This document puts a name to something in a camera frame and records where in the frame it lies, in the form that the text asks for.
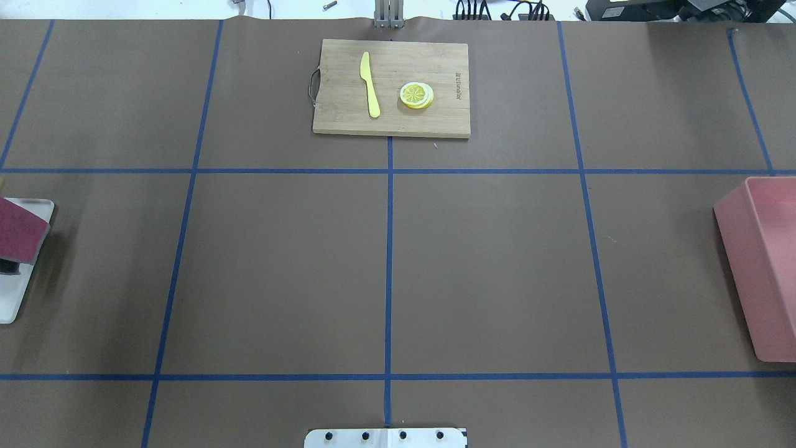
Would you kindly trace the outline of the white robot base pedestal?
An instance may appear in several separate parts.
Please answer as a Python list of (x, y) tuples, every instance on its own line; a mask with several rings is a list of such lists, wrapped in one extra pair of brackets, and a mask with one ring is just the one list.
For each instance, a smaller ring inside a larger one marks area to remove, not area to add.
[(304, 447), (467, 447), (466, 430), (454, 427), (317, 429)]

